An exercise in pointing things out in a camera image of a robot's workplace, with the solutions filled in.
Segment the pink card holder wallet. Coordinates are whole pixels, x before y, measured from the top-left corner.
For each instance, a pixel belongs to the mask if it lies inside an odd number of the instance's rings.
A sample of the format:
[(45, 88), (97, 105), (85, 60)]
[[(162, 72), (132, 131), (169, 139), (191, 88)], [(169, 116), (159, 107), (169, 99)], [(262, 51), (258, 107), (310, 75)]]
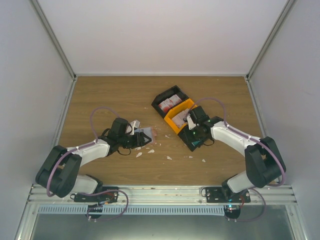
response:
[(147, 136), (152, 138), (152, 142), (149, 143), (149, 144), (155, 144), (156, 143), (157, 132), (156, 132), (154, 127), (143, 127), (143, 128), (138, 128), (138, 129), (136, 129), (134, 131), (134, 133), (138, 133), (138, 132), (143, 132)]

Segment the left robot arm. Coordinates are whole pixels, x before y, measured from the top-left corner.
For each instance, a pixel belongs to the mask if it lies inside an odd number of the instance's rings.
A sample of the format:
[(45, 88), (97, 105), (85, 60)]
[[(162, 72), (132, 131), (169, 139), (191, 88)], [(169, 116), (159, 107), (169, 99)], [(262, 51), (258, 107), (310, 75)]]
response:
[(98, 179), (79, 175), (80, 168), (94, 160), (120, 153), (120, 148), (130, 151), (153, 140), (152, 131), (136, 128), (133, 122), (117, 117), (111, 128), (105, 129), (91, 142), (68, 148), (61, 145), (53, 147), (35, 181), (46, 189), (48, 197), (64, 198), (70, 193), (80, 193), (90, 201), (98, 202), (103, 197)]

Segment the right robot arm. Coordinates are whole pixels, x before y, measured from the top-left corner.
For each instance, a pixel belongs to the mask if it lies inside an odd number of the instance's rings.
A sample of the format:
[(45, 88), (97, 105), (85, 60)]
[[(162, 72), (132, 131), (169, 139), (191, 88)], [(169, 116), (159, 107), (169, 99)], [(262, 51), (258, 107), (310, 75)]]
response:
[(284, 184), (286, 166), (271, 137), (259, 138), (246, 134), (229, 125), (223, 118), (210, 118), (201, 106), (192, 106), (186, 115), (189, 130), (196, 140), (222, 142), (236, 150), (245, 160), (245, 171), (221, 184), (221, 196), (228, 203), (234, 202), (241, 192), (250, 188), (263, 188), (276, 178)]

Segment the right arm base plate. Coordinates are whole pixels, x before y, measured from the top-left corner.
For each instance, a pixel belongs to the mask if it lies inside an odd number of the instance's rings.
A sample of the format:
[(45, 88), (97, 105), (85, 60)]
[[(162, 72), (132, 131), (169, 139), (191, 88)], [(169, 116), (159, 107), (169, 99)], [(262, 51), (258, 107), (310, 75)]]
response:
[(248, 190), (241, 191), (240, 193), (236, 193), (230, 197), (226, 197), (221, 186), (207, 186), (202, 188), (200, 194), (206, 198), (207, 203), (242, 204), (251, 202), (251, 197)]

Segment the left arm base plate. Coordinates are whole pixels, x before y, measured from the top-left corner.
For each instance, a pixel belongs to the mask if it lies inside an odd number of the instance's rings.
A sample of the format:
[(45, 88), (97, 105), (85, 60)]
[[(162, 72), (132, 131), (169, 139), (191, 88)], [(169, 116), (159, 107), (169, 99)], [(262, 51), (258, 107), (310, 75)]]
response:
[(70, 199), (76, 203), (95, 203), (95, 204), (111, 204), (118, 201), (118, 187), (116, 186), (102, 186), (95, 190), (93, 194), (108, 191), (107, 193), (99, 195), (83, 195), (80, 193), (73, 193), (70, 195)]

